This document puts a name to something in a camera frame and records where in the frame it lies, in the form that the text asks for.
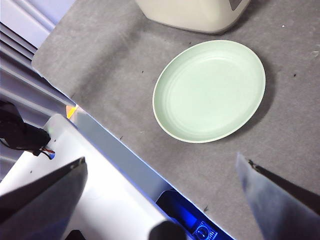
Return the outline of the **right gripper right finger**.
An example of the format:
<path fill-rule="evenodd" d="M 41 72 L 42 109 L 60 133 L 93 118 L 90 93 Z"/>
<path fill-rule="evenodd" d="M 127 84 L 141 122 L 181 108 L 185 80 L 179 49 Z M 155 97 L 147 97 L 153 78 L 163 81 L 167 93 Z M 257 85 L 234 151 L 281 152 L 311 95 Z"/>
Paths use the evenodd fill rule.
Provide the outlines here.
<path fill-rule="evenodd" d="M 318 240 L 320 196 L 236 156 L 236 172 L 265 240 Z"/>

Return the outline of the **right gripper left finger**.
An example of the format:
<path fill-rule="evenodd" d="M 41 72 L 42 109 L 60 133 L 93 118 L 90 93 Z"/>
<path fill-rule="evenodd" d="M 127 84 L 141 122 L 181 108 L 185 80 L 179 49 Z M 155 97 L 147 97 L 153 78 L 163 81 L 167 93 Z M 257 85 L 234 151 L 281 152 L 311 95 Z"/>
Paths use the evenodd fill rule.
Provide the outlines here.
<path fill-rule="evenodd" d="M 2 240 L 59 240 L 88 177 L 84 157 L 0 197 Z"/>

